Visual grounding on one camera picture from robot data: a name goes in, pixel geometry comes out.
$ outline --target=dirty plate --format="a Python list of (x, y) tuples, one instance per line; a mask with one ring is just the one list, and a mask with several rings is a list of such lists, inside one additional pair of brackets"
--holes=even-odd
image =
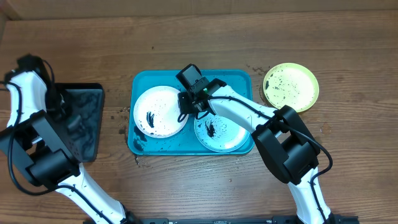
[(156, 86), (145, 91), (134, 105), (134, 120), (144, 134), (153, 138), (167, 138), (179, 132), (187, 123), (188, 116), (179, 123), (177, 95), (169, 86)]
[(228, 118), (208, 114), (194, 121), (198, 140), (215, 152), (231, 152), (239, 149), (249, 138), (250, 133)]
[(284, 105), (297, 112), (309, 109), (318, 99), (319, 85), (313, 73), (296, 63), (282, 63), (264, 78), (264, 93), (277, 109)]

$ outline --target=wooden table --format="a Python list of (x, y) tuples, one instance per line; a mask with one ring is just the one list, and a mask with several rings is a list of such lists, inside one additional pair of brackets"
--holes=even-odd
[[(138, 217), (244, 218), (296, 212), (287, 186), (256, 148), (240, 157), (139, 156), (137, 164), (119, 134), (129, 113), (118, 111), (130, 106), (131, 83), (142, 70), (188, 63), (239, 68), (251, 76), (254, 101), (264, 103), (259, 90), (267, 69), (300, 63), (320, 84), (317, 103), (302, 118), (334, 158), (320, 178), (327, 204), (334, 213), (359, 215), (361, 223), (398, 223), (397, 21), (398, 11), (347, 11), (7, 22), (0, 74), (30, 52), (51, 63), (57, 82), (103, 85), (98, 157), (85, 166)], [(9, 96), (0, 97), (5, 127)], [(324, 168), (327, 159), (319, 158)], [(57, 193), (20, 193), (3, 154), (0, 186), (0, 223), (87, 217)]]

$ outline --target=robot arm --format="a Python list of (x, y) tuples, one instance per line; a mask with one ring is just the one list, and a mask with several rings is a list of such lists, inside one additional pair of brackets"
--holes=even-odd
[[(19, 108), (17, 87), (6, 85), (11, 93), (11, 117), (7, 128), (0, 132), (0, 150), (8, 156), (9, 140), (15, 128), (12, 163), (32, 185), (44, 185), (64, 194), (95, 223), (139, 223), (90, 177), (65, 127), (55, 121), (66, 118), (61, 117), (67, 116), (67, 103), (63, 101), (63, 93), (55, 90), (49, 80), (41, 59), (27, 55), (19, 59), (18, 64), (19, 68), (6, 74), (6, 81), (19, 86), (22, 107)], [(18, 112), (22, 116), (13, 127)], [(36, 151), (27, 154), (25, 151), (34, 144)]]
[[(184, 68), (177, 78), (187, 89), (186, 93), (179, 95), (182, 113), (209, 111), (228, 118), (248, 130), (265, 165), (275, 177), (288, 184), (297, 206), (298, 218), (305, 224), (324, 223), (310, 185), (310, 179), (318, 173), (319, 148), (314, 148), (308, 141), (296, 135), (291, 135), (282, 144), (276, 139), (281, 131), (287, 132), (278, 125), (280, 122), (294, 126), (312, 138), (292, 108), (286, 106), (278, 111), (275, 108), (259, 105), (237, 94), (221, 80), (209, 82), (194, 65)], [(253, 109), (265, 116), (260, 116)], [(318, 178), (314, 180), (314, 187), (323, 214), (328, 218), (331, 212), (323, 199)]]

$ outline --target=cable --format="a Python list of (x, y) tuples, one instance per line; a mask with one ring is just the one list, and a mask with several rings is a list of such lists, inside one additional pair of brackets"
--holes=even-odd
[(241, 103), (243, 106), (249, 108), (251, 111), (255, 112), (257, 115), (262, 116), (265, 119), (272, 119), (270, 116), (267, 116), (264, 113), (261, 113), (260, 111), (254, 109), (252, 106), (248, 105), (246, 102), (244, 102), (240, 99), (237, 99), (235, 97), (232, 97), (232, 96), (209, 96), (208, 99), (209, 100), (224, 99), (224, 100), (237, 101), (237, 102)]
[(19, 124), (19, 121), (21, 120), (21, 116), (22, 116), (22, 92), (21, 92), (21, 88), (16, 85), (15, 83), (12, 82), (0, 82), (1, 84), (5, 85), (12, 85), (14, 86), (17, 91), (18, 91), (18, 98), (19, 98), (19, 102), (18, 102), (18, 110), (17, 110), (17, 118), (15, 120), (15, 123), (12, 127), (12, 131), (10, 134), (10, 140), (8, 143), (8, 158), (7, 158), (7, 163), (8, 163), (8, 171), (11, 177), (12, 182), (14, 183), (14, 185), (17, 187), (18, 190), (20, 190), (21, 192), (24, 192), (27, 195), (32, 195), (32, 196), (39, 196), (39, 195), (43, 195), (43, 194), (47, 194), (50, 193), (52, 190), (44, 190), (42, 192), (31, 192), (29, 190), (26, 190), (25, 188), (23, 188), (23, 186), (21, 186), (15, 175), (14, 175), (14, 171), (12, 168), (12, 145), (14, 144), (14, 136), (15, 136), (15, 132), (16, 132), (16, 126)]
[(22, 116), (22, 111), (21, 111), (21, 108), (22, 108), (22, 92), (21, 92), (21, 88), (18, 85), (16, 85), (15, 83), (0, 81), (0, 84), (3, 84), (4, 86), (12, 85), (12, 86), (14, 86), (17, 89), (17, 92), (18, 92), (19, 102), (18, 102), (17, 118), (16, 118), (15, 123), (14, 123), (14, 125), (12, 127), (12, 130), (11, 130), (10, 141), (9, 141), (9, 144), (8, 144), (8, 158), (7, 158), (8, 171), (9, 171), (11, 180), (14, 183), (14, 185), (17, 187), (17, 189), (20, 190), (21, 192), (23, 192), (23, 193), (25, 193), (27, 195), (31, 195), (31, 196), (45, 195), (47, 193), (53, 192), (56, 189), (62, 189), (62, 188), (70, 189), (72, 192), (76, 192), (76, 194), (79, 195), (81, 197), (81, 199), (84, 200), (87, 203), (87, 205), (91, 209), (93, 209), (94, 212), (96, 212), (98, 214), (99, 217), (105, 219), (105, 221), (107, 221), (109, 224), (112, 224), (112, 222), (106, 216), (104, 216), (102, 214), (102, 212), (100, 212), (96, 207), (94, 207), (94, 205), (82, 193), (80, 193), (74, 187), (71, 187), (71, 186), (68, 186), (68, 185), (61, 185), (61, 186), (56, 186), (56, 188), (53, 189), (53, 190), (47, 189), (47, 190), (44, 190), (42, 192), (31, 192), (31, 191), (26, 190), (25, 188), (23, 188), (23, 186), (21, 186), (18, 183), (18, 181), (17, 181), (17, 179), (16, 179), (16, 177), (14, 175), (13, 168), (12, 168), (12, 145), (14, 144), (14, 136), (15, 136), (15, 132), (16, 132), (16, 126), (19, 124), (19, 121), (21, 120), (21, 116)]
[(54, 84), (54, 83), (55, 83), (55, 75), (54, 75), (54, 72), (53, 72), (53, 70), (52, 70), (51, 65), (50, 65), (46, 60), (43, 60), (43, 59), (42, 59), (42, 61), (43, 61), (44, 63), (46, 63), (47, 66), (50, 68), (50, 72), (51, 72), (51, 82)]
[(75, 192), (77, 195), (79, 195), (81, 197), (81, 199), (83, 199), (83, 201), (85, 201), (87, 203), (87, 205), (92, 210), (94, 210), (94, 212), (96, 212), (98, 214), (98, 216), (100, 218), (105, 219), (105, 221), (107, 221), (109, 224), (113, 224), (111, 222), (111, 220), (109, 220), (102, 212), (100, 212), (96, 207), (94, 207), (94, 205), (82, 193), (80, 193), (76, 188), (71, 187), (69, 185), (59, 185), (59, 186), (57, 186), (57, 189), (62, 189), (62, 188), (70, 189), (72, 192)]
[(181, 123), (186, 117), (187, 117), (187, 114), (180, 113), (180, 116), (178, 116), (177, 121), (179, 123)]
[(203, 116), (201, 116), (200, 118), (198, 118), (199, 113), (197, 113), (197, 114), (195, 115), (195, 118), (196, 118), (196, 119), (202, 119), (202, 118), (204, 118), (205, 116), (207, 116), (208, 114), (210, 114), (209, 111), (207, 111)]
[[(244, 101), (242, 101), (242, 100), (240, 100), (240, 99), (234, 98), (234, 97), (232, 97), (232, 96), (209, 96), (208, 99), (209, 99), (209, 100), (224, 99), (224, 100), (233, 100), (233, 101), (237, 101), (237, 102), (241, 103), (242, 105), (246, 106), (247, 108), (249, 108), (251, 111), (253, 111), (253, 112), (255, 112), (256, 114), (258, 114), (259, 116), (262, 116), (263, 118), (268, 119), (268, 120), (272, 119), (271, 117), (265, 115), (264, 113), (261, 113), (259, 110), (256, 110), (256, 109), (253, 108), (252, 106), (248, 105), (246, 102), (244, 102)], [(290, 127), (289, 125), (287, 125), (287, 124), (285, 124), (285, 123), (283, 123), (283, 122), (281, 122), (281, 121), (279, 121), (279, 124), (280, 124), (281, 126), (287, 128), (289, 131), (291, 131), (291, 132), (293, 132), (293, 133), (295, 133), (295, 134), (301, 135), (301, 137), (303, 137), (303, 138), (309, 140), (310, 142), (314, 143), (316, 146), (318, 146), (318, 147), (322, 150), (323, 153), (325, 153), (325, 155), (327, 156), (327, 158), (328, 158), (328, 160), (329, 160), (329, 165), (328, 165), (328, 167), (327, 167), (326, 169), (324, 169), (324, 170), (322, 170), (322, 171), (316, 173), (316, 174), (311, 178), (311, 180), (310, 180), (310, 185), (311, 185), (312, 194), (313, 194), (313, 196), (315, 197), (315, 202), (317, 203), (318, 210), (319, 210), (319, 212), (321, 213), (321, 216), (322, 216), (323, 220), (324, 220), (325, 223), (326, 223), (326, 216), (325, 216), (325, 214), (323, 213), (323, 210), (322, 210), (321, 205), (320, 205), (320, 203), (319, 203), (319, 200), (318, 200), (317, 193), (316, 193), (316, 191), (315, 191), (314, 183), (313, 183), (313, 182), (314, 182), (314, 180), (315, 180), (317, 177), (321, 176), (322, 174), (328, 172), (328, 171), (331, 169), (331, 167), (333, 166), (333, 159), (331, 158), (331, 155), (329, 154), (329, 152), (328, 152), (321, 144), (319, 144), (316, 140), (314, 140), (314, 139), (308, 137), (307, 135), (301, 133), (300, 131), (297, 131), (296, 129)]]

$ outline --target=white plate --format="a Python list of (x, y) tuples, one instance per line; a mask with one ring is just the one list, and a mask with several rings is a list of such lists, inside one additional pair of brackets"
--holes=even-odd
[(153, 138), (167, 138), (179, 132), (187, 123), (188, 116), (179, 123), (180, 92), (169, 86), (156, 86), (145, 91), (134, 105), (134, 121), (137, 127)]
[(215, 152), (231, 152), (240, 148), (249, 138), (250, 133), (228, 118), (208, 114), (202, 119), (195, 119), (195, 134), (199, 141)]

